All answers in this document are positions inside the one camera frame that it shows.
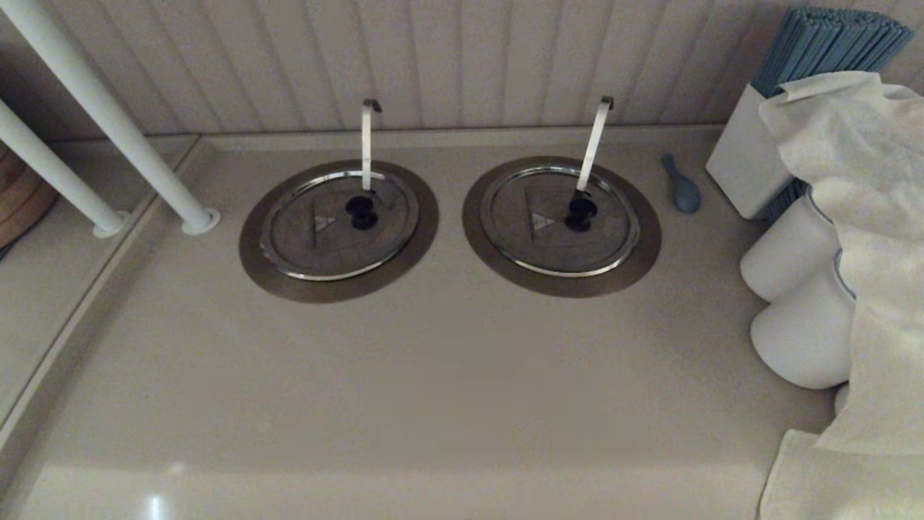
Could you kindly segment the white square holder box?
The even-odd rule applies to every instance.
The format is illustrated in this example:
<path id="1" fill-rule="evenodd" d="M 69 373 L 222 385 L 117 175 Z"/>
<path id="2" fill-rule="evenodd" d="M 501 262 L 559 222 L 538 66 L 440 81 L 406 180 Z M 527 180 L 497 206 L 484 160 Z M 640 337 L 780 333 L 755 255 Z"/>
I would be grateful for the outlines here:
<path id="1" fill-rule="evenodd" d="M 759 106 L 765 101 L 753 86 L 746 86 L 706 164 L 707 173 L 746 220 L 765 220 L 769 204 L 794 178 L 760 118 Z"/>

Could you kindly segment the small blue plastic spoon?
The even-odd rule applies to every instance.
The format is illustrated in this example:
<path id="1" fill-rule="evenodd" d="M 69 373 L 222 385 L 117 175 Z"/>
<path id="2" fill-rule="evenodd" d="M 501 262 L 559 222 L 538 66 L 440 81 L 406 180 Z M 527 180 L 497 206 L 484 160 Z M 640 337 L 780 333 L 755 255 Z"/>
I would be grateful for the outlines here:
<path id="1" fill-rule="evenodd" d="M 661 155 L 661 165 L 672 182 L 672 202 L 685 215 L 693 215 L 702 207 L 702 194 L 695 182 L 679 171 L 670 152 Z"/>

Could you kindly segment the short white metal pole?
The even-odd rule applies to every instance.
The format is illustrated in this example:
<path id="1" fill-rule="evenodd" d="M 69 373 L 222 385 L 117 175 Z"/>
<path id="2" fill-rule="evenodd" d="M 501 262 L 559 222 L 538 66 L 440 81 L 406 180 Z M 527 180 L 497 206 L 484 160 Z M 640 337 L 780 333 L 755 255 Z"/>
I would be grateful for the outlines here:
<path id="1" fill-rule="evenodd" d="M 95 237 L 115 236 L 126 226 L 129 213 L 110 207 L 1 98 L 0 141 L 95 224 Z"/>

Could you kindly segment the white paper cup stack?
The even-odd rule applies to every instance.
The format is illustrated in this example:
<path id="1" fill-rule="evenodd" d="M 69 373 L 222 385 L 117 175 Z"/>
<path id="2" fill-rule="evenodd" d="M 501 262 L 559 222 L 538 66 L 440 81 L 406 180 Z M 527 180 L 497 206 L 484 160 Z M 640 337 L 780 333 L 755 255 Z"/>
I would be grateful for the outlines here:
<path id="1" fill-rule="evenodd" d="M 837 250 L 751 323 L 759 358 L 798 387 L 829 389 L 850 378 L 857 294 L 842 276 L 842 256 Z"/>
<path id="2" fill-rule="evenodd" d="M 834 220 L 819 208 L 809 186 L 744 253 L 741 276 L 760 299 L 772 302 L 802 283 L 819 264 L 832 260 L 839 249 Z"/>

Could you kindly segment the white cotton cloth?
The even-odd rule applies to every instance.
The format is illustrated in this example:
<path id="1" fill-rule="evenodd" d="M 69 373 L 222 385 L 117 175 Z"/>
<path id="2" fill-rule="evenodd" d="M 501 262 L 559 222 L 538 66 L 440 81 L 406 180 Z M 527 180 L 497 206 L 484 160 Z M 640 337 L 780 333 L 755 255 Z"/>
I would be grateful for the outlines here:
<path id="1" fill-rule="evenodd" d="M 758 111 L 857 295 L 845 404 L 821 434 L 785 434 L 759 520 L 924 520 L 924 95 L 844 71 Z"/>

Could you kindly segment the long white metal pole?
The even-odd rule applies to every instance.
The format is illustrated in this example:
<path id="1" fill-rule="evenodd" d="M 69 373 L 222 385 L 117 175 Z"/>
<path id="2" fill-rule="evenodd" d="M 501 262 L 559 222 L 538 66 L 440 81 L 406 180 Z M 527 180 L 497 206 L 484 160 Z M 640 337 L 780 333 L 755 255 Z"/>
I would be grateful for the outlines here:
<path id="1" fill-rule="evenodd" d="M 221 220 L 220 212 L 199 204 L 173 169 L 149 145 L 128 112 L 105 88 L 46 10 L 36 0 L 0 0 L 0 10 L 112 144 L 178 214 L 183 221 L 184 233 L 200 235 L 216 227 Z"/>

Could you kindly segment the blue ribbed item behind cups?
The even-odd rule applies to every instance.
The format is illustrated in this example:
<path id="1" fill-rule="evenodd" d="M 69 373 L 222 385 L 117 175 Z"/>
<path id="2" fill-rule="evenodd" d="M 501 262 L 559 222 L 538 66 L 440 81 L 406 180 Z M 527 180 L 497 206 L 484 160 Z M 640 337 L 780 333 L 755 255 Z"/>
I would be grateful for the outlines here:
<path id="1" fill-rule="evenodd" d="M 772 200 L 769 201 L 769 204 L 765 207 L 765 216 L 769 226 L 775 224 L 786 211 L 795 204 L 796 201 L 806 191 L 808 191 L 811 185 L 808 182 L 798 180 L 798 178 L 793 178 L 789 184 L 785 185 L 785 188 L 782 188 L 782 191 L 779 191 L 779 194 L 776 194 L 775 197 L 772 197 Z"/>

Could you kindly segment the brown wooden board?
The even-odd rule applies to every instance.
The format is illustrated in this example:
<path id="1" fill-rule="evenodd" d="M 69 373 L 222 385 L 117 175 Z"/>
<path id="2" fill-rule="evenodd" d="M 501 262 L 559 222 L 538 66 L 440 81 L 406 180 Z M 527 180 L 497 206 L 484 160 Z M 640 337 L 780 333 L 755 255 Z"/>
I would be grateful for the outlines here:
<path id="1" fill-rule="evenodd" d="M 0 141 L 0 256 L 39 222 L 58 192 Z"/>

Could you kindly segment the bundle of blue sticks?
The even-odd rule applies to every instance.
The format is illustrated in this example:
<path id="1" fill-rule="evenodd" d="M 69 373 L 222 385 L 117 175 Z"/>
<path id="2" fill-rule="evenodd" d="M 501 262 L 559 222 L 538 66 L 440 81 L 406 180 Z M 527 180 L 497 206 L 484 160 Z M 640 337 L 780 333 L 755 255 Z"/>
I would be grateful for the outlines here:
<path id="1" fill-rule="evenodd" d="M 790 7 L 749 85 L 764 98 L 783 83 L 832 72 L 880 72 L 917 35 L 888 14 Z"/>

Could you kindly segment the steel lid with black knob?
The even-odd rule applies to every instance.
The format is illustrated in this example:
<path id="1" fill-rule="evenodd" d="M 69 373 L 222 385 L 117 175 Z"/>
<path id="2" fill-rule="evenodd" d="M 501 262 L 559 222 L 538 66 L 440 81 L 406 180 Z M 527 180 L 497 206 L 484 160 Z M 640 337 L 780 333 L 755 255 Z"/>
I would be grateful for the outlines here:
<path id="1" fill-rule="evenodd" d="M 563 161 L 508 164 L 492 178 L 476 216 L 487 240 L 521 269 L 585 279 L 620 266 L 640 241 L 641 224 L 627 192 L 610 173 Z"/>
<path id="2" fill-rule="evenodd" d="M 261 224 L 261 253 L 288 277 L 352 279 L 399 253 L 416 232 L 419 198 L 395 174 L 361 169 L 311 173 L 270 206 Z"/>

